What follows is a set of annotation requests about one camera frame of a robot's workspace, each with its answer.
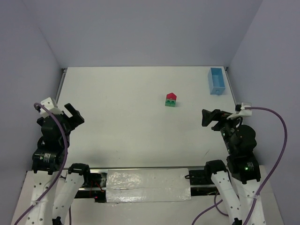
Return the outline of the blue plastic box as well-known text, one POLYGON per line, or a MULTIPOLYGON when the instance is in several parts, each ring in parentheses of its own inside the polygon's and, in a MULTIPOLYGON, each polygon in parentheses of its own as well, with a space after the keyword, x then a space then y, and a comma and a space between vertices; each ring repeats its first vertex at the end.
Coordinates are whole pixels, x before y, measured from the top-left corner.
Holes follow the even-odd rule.
POLYGON ((211 67, 208 73, 208 83, 211 95, 222 95, 225 91, 225 82, 221 68, 211 67))

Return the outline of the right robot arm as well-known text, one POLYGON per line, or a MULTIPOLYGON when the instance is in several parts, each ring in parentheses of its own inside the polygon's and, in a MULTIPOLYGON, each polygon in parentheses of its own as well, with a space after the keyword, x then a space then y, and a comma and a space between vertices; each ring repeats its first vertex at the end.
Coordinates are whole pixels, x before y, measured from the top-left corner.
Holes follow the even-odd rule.
POLYGON ((204 171, 217 187, 224 202, 231 225, 266 224, 262 201, 258 193, 261 172, 253 150, 257 145, 255 131, 241 124, 241 117, 215 109, 202 110, 202 126, 215 121, 211 129, 219 131, 228 151, 226 163, 212 160, 204 171))

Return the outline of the light green long block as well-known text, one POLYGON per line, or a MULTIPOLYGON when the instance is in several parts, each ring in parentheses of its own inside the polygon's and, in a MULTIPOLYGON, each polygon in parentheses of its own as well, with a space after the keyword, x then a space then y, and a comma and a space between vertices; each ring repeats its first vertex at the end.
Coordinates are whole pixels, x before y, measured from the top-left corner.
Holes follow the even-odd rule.
POLYGON ((173 105, 175 105, 176 104, 176 100, 175 99, 166 99, 165 103, 166 104, 173 104, 173 105))

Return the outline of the dark green wood block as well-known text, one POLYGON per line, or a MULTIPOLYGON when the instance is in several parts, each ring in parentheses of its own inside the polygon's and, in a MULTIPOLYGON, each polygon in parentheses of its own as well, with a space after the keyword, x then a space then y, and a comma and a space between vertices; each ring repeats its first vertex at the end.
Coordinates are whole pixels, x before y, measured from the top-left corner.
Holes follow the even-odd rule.
POLYGON ((168 107, 175 107, 176 104, 173 104, 173 103, 165 103, 165 106, 168 106, 168 107))

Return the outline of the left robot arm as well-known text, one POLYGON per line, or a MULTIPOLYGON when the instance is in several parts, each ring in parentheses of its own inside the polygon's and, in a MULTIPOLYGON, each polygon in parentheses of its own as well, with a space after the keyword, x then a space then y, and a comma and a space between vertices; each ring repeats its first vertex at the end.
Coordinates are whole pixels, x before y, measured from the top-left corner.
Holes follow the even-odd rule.
POLYGON ((70 103, 66 104, 71 116, 58 108, 49 97, 34 108, 40 113, 37 124, 42 136, 32 155, 33 190, 28 209, 19 216, 15 224, 24 218, 27 225, 63 225, 71 218, 71 204, 79 188, 88 181, 90 168, 87 164, 74 163, 68 170, 64 184, 56 191, 59 178, 65 167, 70 134, 84 123, 84 118, 70 103))

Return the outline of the red wood block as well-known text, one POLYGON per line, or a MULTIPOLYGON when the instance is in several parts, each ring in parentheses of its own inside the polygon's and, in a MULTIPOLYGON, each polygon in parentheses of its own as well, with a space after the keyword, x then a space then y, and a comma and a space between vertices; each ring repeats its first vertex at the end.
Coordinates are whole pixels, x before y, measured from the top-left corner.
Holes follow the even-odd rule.
POLYGON ((171 92, 166 95, 166 99, 176 100, 177 96, 173 92, 171 92))

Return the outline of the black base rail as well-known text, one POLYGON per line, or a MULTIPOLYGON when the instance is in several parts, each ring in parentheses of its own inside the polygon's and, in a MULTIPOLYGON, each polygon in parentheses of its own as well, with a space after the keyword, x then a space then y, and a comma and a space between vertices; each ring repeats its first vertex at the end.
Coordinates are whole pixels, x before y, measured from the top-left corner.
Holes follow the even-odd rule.
POLYGON ((92 169, 75 198, 97 203, 183 202, 217 191, 202 167, 92 169))

